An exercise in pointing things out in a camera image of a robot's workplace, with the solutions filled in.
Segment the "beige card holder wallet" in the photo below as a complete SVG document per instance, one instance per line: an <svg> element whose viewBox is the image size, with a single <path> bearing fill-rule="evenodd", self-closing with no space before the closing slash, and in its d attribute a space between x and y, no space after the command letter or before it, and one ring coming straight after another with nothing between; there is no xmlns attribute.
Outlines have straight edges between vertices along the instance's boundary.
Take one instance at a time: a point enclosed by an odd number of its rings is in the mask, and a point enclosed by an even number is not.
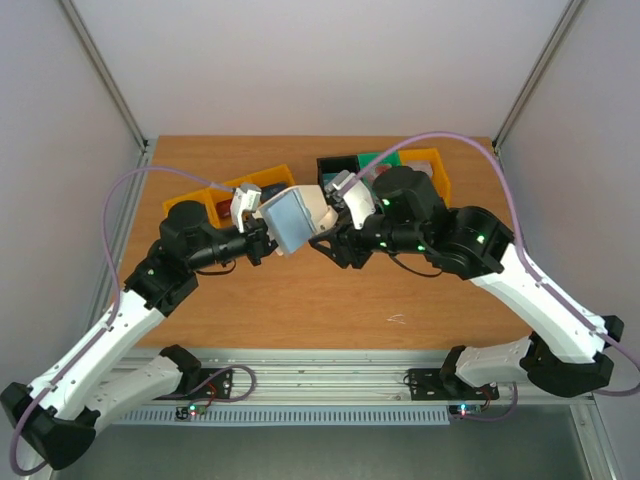
<svg viewBox="0 0 640 480"><path fill-rule="evenodd" d="M310 239L331 229L338 219L319 185L289 187L263 203L256 215L265 221L281 256L294 254Z"/></svg>

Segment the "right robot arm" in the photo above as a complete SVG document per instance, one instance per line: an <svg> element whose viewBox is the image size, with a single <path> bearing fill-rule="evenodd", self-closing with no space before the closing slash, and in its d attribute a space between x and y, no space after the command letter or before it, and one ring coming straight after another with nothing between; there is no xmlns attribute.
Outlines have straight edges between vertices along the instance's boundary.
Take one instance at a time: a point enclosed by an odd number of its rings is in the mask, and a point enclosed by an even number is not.
<svg viewBox="0 0 640 480"><path fill-rule="evenodd" d="M439 371L451 397L492 382L528 381L563 398L608 386L614 363L604 353L609 343L603 337L619 340L623 322L589 312L545 279L499 218L480 207L447 207L429 176L406 166L386 170L371 189L351 192L378 204L354 214L349 201L337 223L310 240L313 249L343 269L362 268L376 252L391 259L421 255L437 274L492 294L532 329L502 345L452 348Z"/></svg>

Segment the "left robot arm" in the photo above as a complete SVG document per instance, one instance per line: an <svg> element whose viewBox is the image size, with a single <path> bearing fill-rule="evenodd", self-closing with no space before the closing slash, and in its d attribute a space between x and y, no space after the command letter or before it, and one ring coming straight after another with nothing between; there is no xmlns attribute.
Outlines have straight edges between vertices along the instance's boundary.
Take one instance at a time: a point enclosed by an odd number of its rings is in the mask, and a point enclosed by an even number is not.
<svg viewBox="0 0 640 480"><path fill-rule="evenodd" d="M240 257L258 266L275 248L262 218L242 217L240 225L218 229L203 204L174 205L160 223L158 240L94 326L46 372L2 391L1 406L13 427L12 470L20 476L45 467L62 470L127 412L151 400L188 399L204 389L201 362L179 345L163 348L149 364L114 381L104 377L196 290L203 268Z"/></svg>

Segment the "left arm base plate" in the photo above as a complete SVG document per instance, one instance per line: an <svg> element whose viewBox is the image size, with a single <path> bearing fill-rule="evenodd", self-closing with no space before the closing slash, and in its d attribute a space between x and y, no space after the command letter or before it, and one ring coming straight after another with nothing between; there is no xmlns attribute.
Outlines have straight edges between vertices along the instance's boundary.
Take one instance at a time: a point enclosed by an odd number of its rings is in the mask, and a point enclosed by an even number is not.
<svg viewBox="0 0 640 480"><path fill-rule="evenodd" d="M239 374L248 376L248 387L240 394L236 392ZM189 387L184 382L176 391L157 397L158 401L204 401L213 399L221 403L236 403L246 400L257 388L256 372L245 365L224 368L204 368L194 377L195 383Z"/></svg>

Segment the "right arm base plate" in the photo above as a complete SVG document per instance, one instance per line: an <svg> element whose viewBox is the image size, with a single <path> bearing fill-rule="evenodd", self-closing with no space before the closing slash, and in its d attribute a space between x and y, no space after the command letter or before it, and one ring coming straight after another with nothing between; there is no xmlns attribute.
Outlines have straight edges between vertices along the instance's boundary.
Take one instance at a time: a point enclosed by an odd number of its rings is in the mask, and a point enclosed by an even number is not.
<svg viewBox="0 0 640 480"><path fill-rule="evenodd" d="M473 387L455 375L440 374L437 368L411 368L405 372L403 383L409 388L412 401L493 401L500 398L497 386Z"/></svg>

